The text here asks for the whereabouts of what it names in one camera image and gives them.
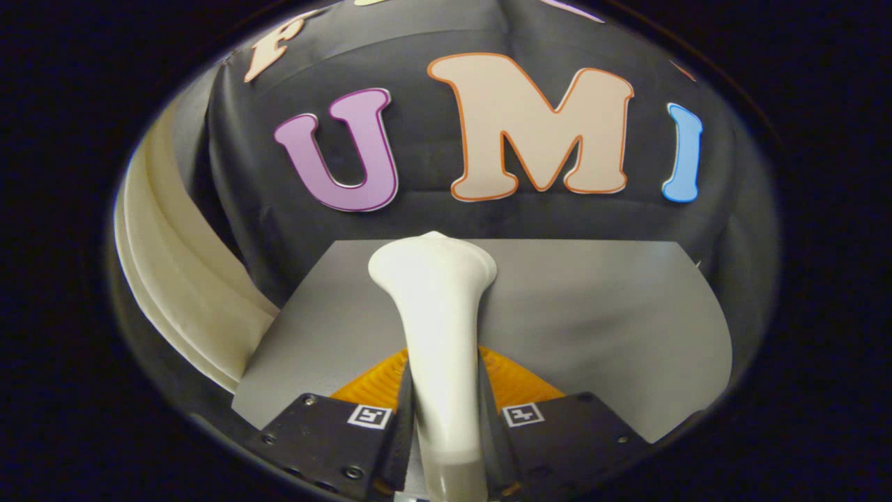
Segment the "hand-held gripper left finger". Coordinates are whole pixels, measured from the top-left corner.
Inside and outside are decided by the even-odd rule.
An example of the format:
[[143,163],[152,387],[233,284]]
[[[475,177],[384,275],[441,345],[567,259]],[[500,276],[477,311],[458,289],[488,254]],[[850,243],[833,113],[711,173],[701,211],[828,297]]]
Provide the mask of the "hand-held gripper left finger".
[[404,489],[414,394],[401,350],[335,391],[301,394],[252,439],[252,451],[290,476],[355,501]]

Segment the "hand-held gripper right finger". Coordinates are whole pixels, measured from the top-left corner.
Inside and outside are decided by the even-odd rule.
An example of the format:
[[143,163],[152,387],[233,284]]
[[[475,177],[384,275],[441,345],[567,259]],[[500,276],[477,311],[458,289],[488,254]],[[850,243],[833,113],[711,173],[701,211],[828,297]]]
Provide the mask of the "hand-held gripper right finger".
[[583,499],[652,445],[592,392],[566,394],[480,347],[482,454],[493,499]]

